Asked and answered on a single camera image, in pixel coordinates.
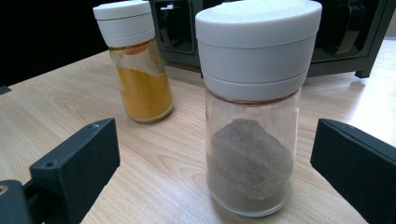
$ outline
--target glass jar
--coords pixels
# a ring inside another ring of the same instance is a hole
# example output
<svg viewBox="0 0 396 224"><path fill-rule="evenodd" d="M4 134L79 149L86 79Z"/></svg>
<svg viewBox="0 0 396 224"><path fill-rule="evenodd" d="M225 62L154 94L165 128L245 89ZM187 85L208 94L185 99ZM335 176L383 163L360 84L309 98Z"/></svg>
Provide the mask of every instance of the glass jar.
<svg viewBox="0 0 396 224"><path fill-rule="evenodd" d="M149 1L121 1L93 8L117 67L126 114L136 122L165 118L174 98L155 41Z"/></svg>
<svg viewBox="0 0 396 224"><path fill-rule="evenodd" d="M206 90L207 185L223 207L245 217L274 213L291 193L300 91L235 101Z"/></svg>
<svg viewBox="0 0 396 224"><path fill-rule="evenodd" d="M174 99L155 39L109 51L117 66L126 114L139 123L166 117Z"/></svg>
<svg viewBox="0 0 396 224"><path fill-rule="evenodd" d="M300 88L320 15L315 1L251 0L195 17L207 89L207 185L237 215L270 215L290 196Z"/></svg>

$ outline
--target white plastic cap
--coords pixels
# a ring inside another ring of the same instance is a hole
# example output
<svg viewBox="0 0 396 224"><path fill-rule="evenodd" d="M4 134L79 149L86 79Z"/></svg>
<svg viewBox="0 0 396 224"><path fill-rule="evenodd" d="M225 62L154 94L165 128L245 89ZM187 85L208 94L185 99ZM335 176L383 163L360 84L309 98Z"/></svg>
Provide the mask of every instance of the white plastic cap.
<svg viewBox="0 0 396 224"><path fill-rule="evenodd" d="M102 37L109 47L140 44L155 36L148 1L123 1L93 8Z"/></svg>
<svg viewBox="0 0 396 224"><path fill-rule="evenodd" d="M297 91L315 46L321 4L309 0L223 3L195 18L206 86L235 100L267 100Z"/></svg>

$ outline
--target wooden table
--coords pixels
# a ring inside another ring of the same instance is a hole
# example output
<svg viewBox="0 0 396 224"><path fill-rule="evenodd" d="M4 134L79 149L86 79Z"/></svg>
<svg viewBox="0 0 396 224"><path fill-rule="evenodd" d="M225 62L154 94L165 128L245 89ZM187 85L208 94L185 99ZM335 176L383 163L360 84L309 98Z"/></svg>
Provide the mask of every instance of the wooden table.
<svg viewBox="0 0 396 224"><path fill-rule="evenodd" d="M239 217L205 182L205 85L167 67L175 110L152 125L125 115L108 52L11 86L0 95L0 180L29 166L88 123L116 118L121 165L84 223L365 223L311 167L319 118L351 124L396 147L396 41L384 41L371 77L308 78L303 86L293 193L279 212Z"/></svg>

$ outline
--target yellow powder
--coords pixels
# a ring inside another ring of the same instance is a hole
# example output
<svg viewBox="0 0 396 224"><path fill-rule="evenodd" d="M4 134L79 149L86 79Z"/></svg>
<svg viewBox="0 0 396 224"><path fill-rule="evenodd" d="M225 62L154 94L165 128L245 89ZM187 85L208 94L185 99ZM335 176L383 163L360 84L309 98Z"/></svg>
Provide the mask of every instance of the yellow powder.
<svg viewBox="0 0 396 224"><path fill-rule="evenodd" d="M173 95L165 74L151 76L119 68L120 92L126 114L137 122L153 122L168 115Z"/></svg>

